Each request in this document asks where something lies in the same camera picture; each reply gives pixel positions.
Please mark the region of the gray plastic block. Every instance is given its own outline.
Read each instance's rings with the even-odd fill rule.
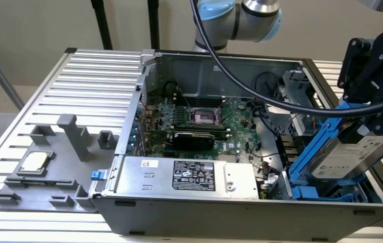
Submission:
[[[87,161],[89,149],[86,141],[89,140],[89,131],[86,128],[83,130],[78,128],[77,120],[77,115],[62,114],[57,124],[62,129],[65,129],[81,161]]]
[[[79,185],[78,187],[75,199],[82,207],[94,207],[91,198],[89,197],[89,193],[85,191],[85,188],[82,185]]]
[[[53,195],[51,198],[50,203],[54,207],[73,207],[75,205],[70,195]]]
[[[49,145],[46,136],[55,136],[55,132],[50,125],[37,125],[29,134],[37,145]]]
[[[101,149],[115,149],[117,142],[111,131],[101,131],[98,136]]]
[[[77,190],[79,187],[79,183],[77,182],[77,180],[71,181],[71,182],[59,182],[57,183],[59,189],[69,189],[69,190]]]
[[[83,128],[78,128],[79,134],[82,134]],[[110,169],[115,156],[115,150],[101,149],[98,137],[98,134],[89,134],[89,157],[85,163],[74,151],[66,133],[46,136],[50,145],[33,143],[23,157],[33,151],[55,152],[55,156],[45,164],[47,173],[42,176],[33,174],[19,176],[25,159],[19,161],[14,173],[5,181],[6,186],[0,190],[0,195],[17,193],[21,199],[17,199],[18,204],[11,204],[11,200],[0,198],[0,211],[97,212],[91,199],[87,196],[93,183],[91,174],[93,171]],[[53,195],[69,195],[74,205],[53,206]]]
[[[18,205],[21,197],[14,192],[0,193],[0,204]]]

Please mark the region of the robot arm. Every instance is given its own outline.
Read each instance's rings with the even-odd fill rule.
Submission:
[[[243,0],[241,4],[235,0],[201,0],[199,13],[217,51],[226,48],[229,40],[271,39],[282,21],[278,0]],[[194,51],[207,51],[199,31]]]
[[[383,11],[383,1],[362,0],[362,3],[373,9]],[[205,9],[205,5],[201,5],[199,12],[206,13]],[[234,22],[243,23],[238,24],[235,28],[235,37],[241,37],[243,40],[259,41],[263,39],[263,35],[267,36],[274,32],[271,30],[277,28],[281,15],[279,4],[277,1],[243,0],[235,17],[233,17],[233,13],[234,11],[229,10],[226,14],[213,20],[203,19],[205,29],[211,35],[210,43],[214,47],[219,47],[218,50],[226,47],[229,39],[235,39],[226,35],[233,33],[233,29],[229,28],[231,26],[230,19],[231,22],[234,19],[237,20]],[[202,37],[198,35],[197,45],[203,43],[201,41]],[[383,102],[383,34],[374,42],[359,38],[350,41],[338,85],[345,89],[339,109]],[[313,195],[319,195],[323,190],[327,191],[338,185],[354,185],[365,179],[365,172],[383,158],[383,113],[377,113],[366,117],[330,118],[326,121],[323,129],[287,169],[294,191],[307,188],[309,191],[314,191]],[[353,195],[335,199],[333,197],[311,198],[297,193],[293,199],[349,201],[353,199]]]

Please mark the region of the aluminum table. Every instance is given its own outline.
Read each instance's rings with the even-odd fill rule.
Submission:
[[[6,176],[14,171],[33,140],[19,136],[31,132],[35,124],[50,124],[61,131],[61,114],[74,113],[78,124],[90,133],[111,130],[121,135],[126,113],[122,81],[139,74],[141,52],[79,49],[65,54],[0,138],[0,189]],[[337,95],[342,62],[315,61]],[[243,242],[197,238],[121,236],[111,232],[99,214],[0,212],[0,242]],[[359,230],[343,243],[383,243],[383,228]]]

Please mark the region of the blue plastic bracket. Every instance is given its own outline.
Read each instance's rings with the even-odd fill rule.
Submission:
[[[297,200],[309,201],[339,201],[350,202],[354,199],[354,194],[343,195],[342,197],[319,197],[317,188],[314,186],[297,186],[293,188],[294,198]]]
[[[337,109],[347,109],[347,108],[358,107],[358,106],[365,106],[365,104],[350,104],[345,102],[343,105],[338,106]],[[290,177],[291,177],[291,182],[295,185],[309,184],[307,171],[305,169],[307,168],[307,165],[313,157],[319,152],[319,150],[322,149],[327,141],[339,135],[341,133],[339,125],[343,120],[345,120],[343,118],[329,118],[327,119],[311,143],[307,145],[303,153],[301,154],[299,158],[294,162],[290,168]]]

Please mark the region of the power supply label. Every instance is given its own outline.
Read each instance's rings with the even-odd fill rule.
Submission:
[[[175,190],[215,191],[213,162],[174,161],[173,187]]]
[[[358,144],[339,144],[314,170],[313,175],[319,179],[345,178],[382,144],[383,136],[365,136]]]

